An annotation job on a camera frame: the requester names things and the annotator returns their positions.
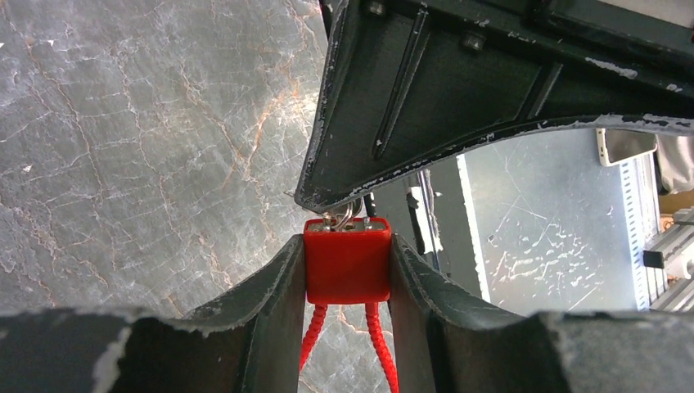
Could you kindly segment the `red key with cord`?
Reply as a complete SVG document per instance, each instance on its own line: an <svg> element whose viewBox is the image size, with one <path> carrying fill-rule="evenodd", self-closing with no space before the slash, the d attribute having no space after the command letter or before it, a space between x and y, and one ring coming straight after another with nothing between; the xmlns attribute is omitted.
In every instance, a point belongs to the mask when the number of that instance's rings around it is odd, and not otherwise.
<svg viewBox="0 0 694 393"><path fill-rule="evenodd" d="M311 219L303 232L306 298L313 315L304 334L300 367L311 355L330 305L363 305L367 332L392 392L399 391L394 358L381 326L379 306L390 298L392 230L383 218Z"/></svg>

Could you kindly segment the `black key with cord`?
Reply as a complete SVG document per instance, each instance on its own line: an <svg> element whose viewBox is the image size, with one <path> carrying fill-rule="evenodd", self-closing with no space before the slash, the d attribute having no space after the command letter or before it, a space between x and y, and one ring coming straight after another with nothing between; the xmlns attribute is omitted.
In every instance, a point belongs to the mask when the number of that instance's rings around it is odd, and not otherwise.
<svg viewBox="0 0 694 393"><path fill-rule="evenodd" d="M305 223L304 232L365 232L381 231L383 224L376 222L373 194L349 201L321 214L316 223Z"/></svg>

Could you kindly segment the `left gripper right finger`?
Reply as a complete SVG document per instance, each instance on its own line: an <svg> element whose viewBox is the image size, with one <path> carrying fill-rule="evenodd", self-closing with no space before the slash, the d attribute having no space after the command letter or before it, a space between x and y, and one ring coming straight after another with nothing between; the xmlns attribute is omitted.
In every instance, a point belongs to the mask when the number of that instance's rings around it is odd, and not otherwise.
<svg viewBox="0 0 694 393"><path fill-rule="evenodd" d="M400 236L390 315L402 392L690 392L693 316L540 312L473 296Z"/></svg>

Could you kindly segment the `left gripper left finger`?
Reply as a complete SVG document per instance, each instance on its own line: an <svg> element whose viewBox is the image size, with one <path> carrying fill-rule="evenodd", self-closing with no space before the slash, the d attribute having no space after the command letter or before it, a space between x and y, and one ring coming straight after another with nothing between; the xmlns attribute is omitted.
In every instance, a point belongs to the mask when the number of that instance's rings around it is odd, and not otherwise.
<svg viewBox="0 0 694 393"><path fill-rule="evenodd" d="M1 315L4 392L294 392L304 243L184 318L140 307Z"/></svg>

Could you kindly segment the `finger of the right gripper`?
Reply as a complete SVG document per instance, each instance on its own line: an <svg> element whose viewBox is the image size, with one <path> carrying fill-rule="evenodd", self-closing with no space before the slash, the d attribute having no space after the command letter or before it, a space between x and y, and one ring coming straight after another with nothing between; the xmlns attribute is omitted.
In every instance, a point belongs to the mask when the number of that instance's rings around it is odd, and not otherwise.
<svg viewBox="0 0 694 393"><path fill-rule="evenodd" d="M322 213L526 134L693 133L690 1L322 1L295 202Z"/></svg>

